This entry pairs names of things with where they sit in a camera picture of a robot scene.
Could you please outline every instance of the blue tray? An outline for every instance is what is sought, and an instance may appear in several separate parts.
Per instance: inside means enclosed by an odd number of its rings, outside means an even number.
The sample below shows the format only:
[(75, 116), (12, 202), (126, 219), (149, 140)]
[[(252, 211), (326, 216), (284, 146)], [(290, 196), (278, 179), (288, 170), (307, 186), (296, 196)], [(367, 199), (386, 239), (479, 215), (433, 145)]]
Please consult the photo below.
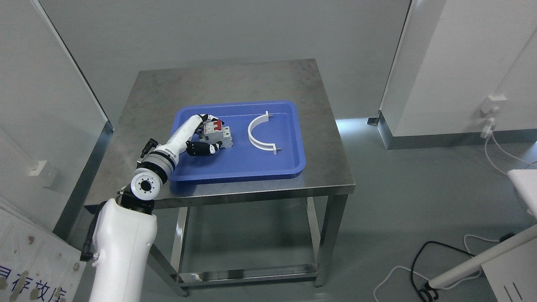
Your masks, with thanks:
[[(252, 134), (259, 141), (281, 148), (277, 155), (254, 147), (248, 139), (248, 125), (265, 111), (273, 117), (255, 127)], [(212, 156), (181, 154), (171, 181), (201, 184), (293, 178), (306, 166), (298, 113), (288, 100), (184, 107), (175, 115), (171, 133), (190, 116), (204, 113), (222, 119), (230, 127), (233, 147), (220, 149)]]

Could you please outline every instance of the white cable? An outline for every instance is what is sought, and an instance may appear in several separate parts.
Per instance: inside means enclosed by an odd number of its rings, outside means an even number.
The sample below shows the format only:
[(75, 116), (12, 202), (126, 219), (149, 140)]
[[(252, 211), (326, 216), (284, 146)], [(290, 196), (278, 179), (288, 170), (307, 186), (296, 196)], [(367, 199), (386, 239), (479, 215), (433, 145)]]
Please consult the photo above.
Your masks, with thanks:
[(512, 158), (514, 158), (514, 159), (517, 159), (517, 160), (519, 160), (519, 161), (521, 161), (521, 162), (527, 164), (528, 166), (534, 166), (534, 167), (537, 167), (537, 166), (534, 165), (533, 163), (529, 163), (529, 162), (527, 162), (527, 161), (525, 161), (525, 160), (523, 160), (523, 159), (520, 159), (520, 158), (518, 158), (518, 157), (512, 155), (511, 153), (506, 152), (506, 151), (505, 151), (505, 150), (498, 144), (498, 142), (496, 141), (496, 138), (494, 137), (494, 132), (492, 132), (491, 137), (492, 137), (492, 140), (494, 141), (494, 143), (496, 144), (496, 146), (498, 146), (498, 148), (499, 148), (503, 153), (509, 155), (510, 157), (512, 157)]
[(531, 164), (524, 167), (524, 169), (527, 169), (529, 166), (535, 166), (534, 164), (537, 163), (537, 161), (533, 161)]
[(500, 242), (499, 240), (496, 240), (496, 239), (487, 239), (487, 238), (483, 238), (477, 235), (466, 234), (464, 238), (462, 239), (462, 242), (464, 242), (466, 251), (469, 252), (470, 254), (472, 254), (472, 252), (470, 252), (470, 249), (468, 248), (468, 244), (466, 243), (466, 238), (468, 237), (473, 237), (473, 238), (481, 239), (483, 241), (488, 241), (488, 242)]
[[(402, 267), (401, 265), (398, 265), (398, 266), (392, 268), (391, 271), (390, 271), (390, 273), (386, 276), (386, 278), (385, 278), (384, 280), (382, 280), (382, 282), (379, 283), (379, 284), (375, 287), (375, 289), (373, 290), (373, 298), (375, 298), (375, 301), (376, 301), (376, 302), (380, 302), (380, 301), (377, 299), (377, 297), (376, 297), (376, 290), (379, 289), (379, 287), (381, 287), (384, 283), (386, 283), (386, 281), (388, 280), (388, 278), (391, 276), (391, 273), (393, 273), (394, 270), (396, 270), (396, 269), (404, 269), (404, 270), (410, 271), (409, 268)], [(429, 278), (423, 276), (422, 274), (420, 274), (420, 273), (418, 273), (418, 272), (413, 272), (413, 273), (414, 273), (415, 275), (417, 275), (417, 276), (419, 276), (419, 277), (421, 277), (421, 278), (423, 278), (423, 279), (429, 281)]]
[[(468, 244), (466, 243), (466, 238), (468, 238), (468, 237), (474, 237), (474, 238), (481, 239), (481, 240), (484, 240), (484, 241), (489, 241), (489, 242), (499, 242), (499, 240), (495, 240), (495, 239), (487, 239), (487, 238), (483, 238), (483, 237), (481, 237), (481, 236), (477, 236), (477, 235), (466, 234), (466, 235), (462, 238), (462, 242), (465, 244), (466, 251), (469, 252), (470, 254), (471, 254), (470, 249), (468, 248)], [(419, 276), (419, 277), (421, 277), (421, 278), (423, 278), (423, 279), (425, 279), (425, 280), (427, 280), (427, 281), (430, 280), (429, 278), (423, 276), (422, 274), (420, 274), (420, 273), (418, 273), (418, 272), (411, 271), (409, 268), (406, 268), (406, 267), (403, 267), (403, 266), (401, 266), (401, 265), (398, 265), (398, 266), (392, 268), (391, 271), (390, 271), (390, 273), (388, 273), (388, 275), (386, 276), (386, 278), (384, 278), (384, 280), (382, 280), (382, 282), (379, 283), (379, 284), (375, 287), (375, 289), (373, 290), (373, 298), (375, 298), (375, 301), (376, 301), (376, 302), (380, 302), (380, 301), (377, 299), (377, 297), (376, 297), (376, 291), (377, 291), (377, 290), (378, 290), (384, 283), (386, 283), (386, 281), (388, 280), (388, 278), (390, 278), (391, 274), (392, 274), (392, 273), (394, 272), (394, 270), (396, 270), (396, 269), (404, 269), (404, 270), (407, 270), (407, 271), (410, 271), (410, 272), (414, 273), (415, 275), (417, 275), (417, 276)], [(455, 283), (452, 284), (451, 286), (449, 286), (449, 287), (444, 287), (444, 288), (442, 288), (442, 289), (443, 289), (443, 290), (450, 290), (450, 289), (456, 287), (457, 285), (461, 284), (461, 283), (464, 282), (464, 281), (472, 280), (472, 279), (477, 279), (477, 278), (479, 278), (479, 277), (481, 276), (481, 272), (482, 272), (482, 270), (480, 269), (480, 270), (479, 270), (479, 273), (478, 273), (477, 275), (475, 275), (475, 276), (471, 276), (471, 277), (466, 277), (466, 278), (463, 278), (463, 279), (460, 279), (459, 281), (455, 282)]]
[(490, 136), (487, 137), (487, 140), (485, 140), (485, 156), (487, 157), (487, 159), (489, 160), (490, 164), (496, 168), (496, 170), (498, 170), (500, 173), (502, 173), (503, 175), (507, 175), (505, 172), (501, 171), (493, 162), (492, 160), (490, 160), (490, 157), (489, 157), (489, 154), (487, 153), (487, 144), (489, 143), (489, 139), (490, 139)]

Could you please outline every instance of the wall socket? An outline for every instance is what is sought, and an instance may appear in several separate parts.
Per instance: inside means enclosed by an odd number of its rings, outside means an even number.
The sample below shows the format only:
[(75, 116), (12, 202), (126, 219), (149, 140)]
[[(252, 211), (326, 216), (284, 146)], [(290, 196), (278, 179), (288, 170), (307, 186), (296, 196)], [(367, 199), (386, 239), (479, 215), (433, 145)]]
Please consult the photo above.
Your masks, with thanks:
[(481, 105), (481, 112), (490, 114), (494, 117), (505, 106), (505, 103), (507, 103), (507, 98), (503, 95), (488, 96)]

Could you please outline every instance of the black cable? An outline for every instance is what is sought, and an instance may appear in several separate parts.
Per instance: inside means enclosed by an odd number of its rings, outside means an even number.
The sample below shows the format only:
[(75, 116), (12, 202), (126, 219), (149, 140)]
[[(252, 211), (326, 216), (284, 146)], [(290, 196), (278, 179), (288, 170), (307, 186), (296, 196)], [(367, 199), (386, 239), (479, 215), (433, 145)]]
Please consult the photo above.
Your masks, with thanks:
[(82, 246), (82, 252), (80, 253), (80, 261), (87, 262), (93, 258), (93, 253), (90, 251), (91, 244), (93, 243), (93, 233), (95, 232), (95, 227), (97, 226), (97, 218), (99, 218), (99, 212), (107, 201), (104, 201), (100, 203), (99, 206), (97, 206), (97, 210), (95, 214), (93, 215), (93, 219), (91, 220), (90, 227), (88, 228), (86, 241), (84, 242), (84, 245)]
[(429, 302), (427, 300), (425, 300), (425, 298), (423, 298), (423, 296), (420, 294), (420, 291), (418, 290), (418, 287), (416, 286), (416, 283), (414, 282), (414, 266), (416, 265), (416, 261), (418, 260), (418, 257), (420, 256), (420, 254), (423, 252), (423, 249), (429, 244), (429, 243), (434, 243), (436, 245), (440, 245), (440, 246), (443, 246), (443, 247), (447, 247), (447, 248), (450, 248), (450, 249), (454, 249), (456, 251), (459, 251), (461, 253), (464, 253), (470, 257), (475, 257), (474, 254), (472, 253), (469, 253), (465, 250), (462, 250), (462, 249), (459, 249), (459, 248), (456, 248), (456, 247), (452, 247), (450, 245), (447, 245), (445, 243), (442, 243), (442, 242), (438, 242), (438, 241), (427, 241), (426, 243), (424, 243), (422, 245), (422, 248), (419, 249), (418, 251), (418, 254), (416, 254), (416, 257), (414, 257), (414, 261), (412, 261), (412, 266), (410, 267), (410, 283), (412, 283), (412, 287), (414, 287), (414, 290), (416, 291), (416, 294), (418, 294), (419, 298), (423, 301), (423, 302)]

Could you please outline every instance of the white machine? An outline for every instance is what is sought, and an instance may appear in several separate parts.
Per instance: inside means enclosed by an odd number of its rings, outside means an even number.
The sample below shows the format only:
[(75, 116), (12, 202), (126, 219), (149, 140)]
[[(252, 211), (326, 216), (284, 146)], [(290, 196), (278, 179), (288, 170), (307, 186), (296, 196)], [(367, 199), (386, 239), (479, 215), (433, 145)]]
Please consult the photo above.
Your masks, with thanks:
[(90, 302), (140, 301), (147, 257), (157, 232), (156, 217), (151, 215), (153, 198), (175, 170), (181, 153), (213, 155), (222, 147), (222, 141), (191, 141), (207, 121), (221, 122), (198, 114), (184, 122), (166, 144), (150, 139), (130, 186), (116, 199), (99, 205), (81, 254), (81, 261), (93, 261), (97, 268)]
[[(511, 170), (507, 176), (528, 206), (528, 212), (537, 218), (537, 170)], [(477, 272), (481, 266), (500, 302), (537, 301), (537, 225), (518, 233), (455, 268), (431, 279), (422, 293), (442, 289)]]

